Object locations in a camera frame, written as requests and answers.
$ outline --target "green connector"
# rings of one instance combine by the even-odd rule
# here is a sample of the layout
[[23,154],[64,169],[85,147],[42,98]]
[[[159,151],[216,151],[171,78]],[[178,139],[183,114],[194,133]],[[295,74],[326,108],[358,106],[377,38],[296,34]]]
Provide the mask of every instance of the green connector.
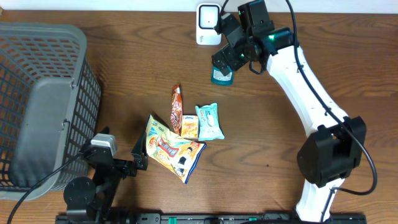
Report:
[[169,218],[169,224],[177,224],[177,218],[175,218],[175,217],[170,217],[170,218]]

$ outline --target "wooden surface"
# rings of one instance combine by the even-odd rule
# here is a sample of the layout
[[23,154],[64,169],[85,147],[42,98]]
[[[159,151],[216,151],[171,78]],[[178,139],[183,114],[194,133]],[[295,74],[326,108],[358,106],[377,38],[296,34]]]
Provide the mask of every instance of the wooden surface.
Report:
[[[271,14],[276,27],[289,14]],[[168,124],[171,88],[181,83],[185,114],[195,105],[217,102],[225,140],[209,141],[187,185],[149,159],[148,170],[121,182],[114,205],[164,213],[262,213],[291,210],[303,177],[296,154],[306,140],[288,98],[267,73],[248,66],[233,86],[210,82],[211,55],[220,47],[195,41],[190,12],[5,11],[0,21],[73,24],[88,39],[87,57],[104,83],[98,127],[108,125],[119,145],[130,150],[149,113]],[[363,212],[368,223],[398,222],[398,16],[298,14],[298,37],[306,58],[331,97],[352,117],[365,120],[366,146],[379,174],[366,197],[339,192],[333,212]],[[344,187],[366,190],[371,173],[361,165]],[[14,223],[53,223],[65,212],[63,192],[24,202]],[[0,201],[0,223],[15,202]]]

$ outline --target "snack bag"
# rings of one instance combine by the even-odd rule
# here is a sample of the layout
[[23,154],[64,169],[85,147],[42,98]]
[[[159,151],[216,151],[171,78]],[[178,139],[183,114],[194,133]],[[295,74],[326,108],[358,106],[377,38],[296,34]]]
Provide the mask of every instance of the snack bag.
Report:
[[174,132],[180,134],[182,123],[182,97],[180,85],[176,85],[172,89],[172,115],[170,117]]
[[206,144],[182,138],[156,121],[152,115],[148,119],[146,136],[148,155],[172,171],[182,182],[188,183]]
[[195,115],[183,115],[182,116],[182,127],[181,127],[181,137],[189,139],[198,138],[199,130],[199,120],[198,116]]
[[224,134],[218,124],[217,103],[202,106],[201,108],[196,106],[195,109],[199,117],[199,141],[224,139]]

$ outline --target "white wall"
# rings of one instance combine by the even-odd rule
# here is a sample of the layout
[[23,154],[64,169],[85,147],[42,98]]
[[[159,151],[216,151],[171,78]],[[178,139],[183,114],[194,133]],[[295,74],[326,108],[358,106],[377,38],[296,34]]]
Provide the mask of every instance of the white wall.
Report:
[[[250,0],[230,0],[226,11]],[[295,12],[398,13],[398,0],[290,0]],[[203,2],[223,0],[0,0],[3,9],[195,11]],[[284,0],[266,0],[270,12],[287,12]]]

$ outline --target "plastic basket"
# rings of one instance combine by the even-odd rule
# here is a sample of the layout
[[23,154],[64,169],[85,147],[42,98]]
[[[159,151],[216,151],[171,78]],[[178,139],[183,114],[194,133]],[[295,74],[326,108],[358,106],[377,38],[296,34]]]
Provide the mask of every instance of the plastic basket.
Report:
[[[101,89],[69,25],[0,22],[0,198],[19,200],[94,135]],[[27,200],[86,175],[76,160]]]

